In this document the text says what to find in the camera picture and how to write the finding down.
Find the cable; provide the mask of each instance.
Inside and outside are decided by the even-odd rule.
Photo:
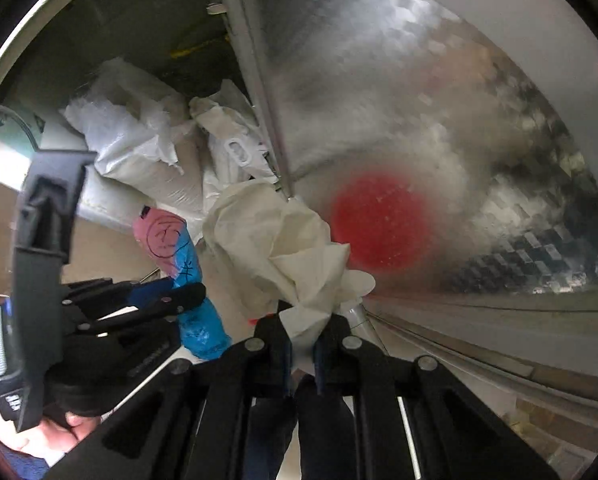
[[[18,124],[19,127],[21,127],[23,132],[26,134],[26,137],[30,141],[30,144],[32,144],[32,148],[36,152],[38,152],[39,145],[36,143],[36,139],[34,138],[34,135],[32,134],[32,130],[30,129],[30,126],[28,126],[28,124],[21,118],[21,116],[19,114],[17,114],[14,110],[11,110],[7,106],[3,106],[3,105],[0,105],[0,113],[6,114],[10,118],[12,118],[12,120],[15,121],[15,123]]]

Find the red object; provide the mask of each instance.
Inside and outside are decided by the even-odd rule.
[[[427,250],[426,200],[405,177],[364,173],[347,184],[332,208],[332,237],[349,243],[350,262],[367,270],[412,266]]]

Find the patterned metal surface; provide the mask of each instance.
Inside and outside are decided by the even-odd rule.
[[[298,195],[329,218],[337,191],[380,167],[429,200],[426,256],[374,272],[382,292],[598,285],[594,177],[473,26],[432,0],[244,2]]]

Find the dark trousers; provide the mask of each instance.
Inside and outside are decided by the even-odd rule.
[[[317,395],[304,376],[294,397],[257,399],[250,410],[243,480],[275,480],[299,423],[302,480],[355,480],[354,417],[341,397]]]

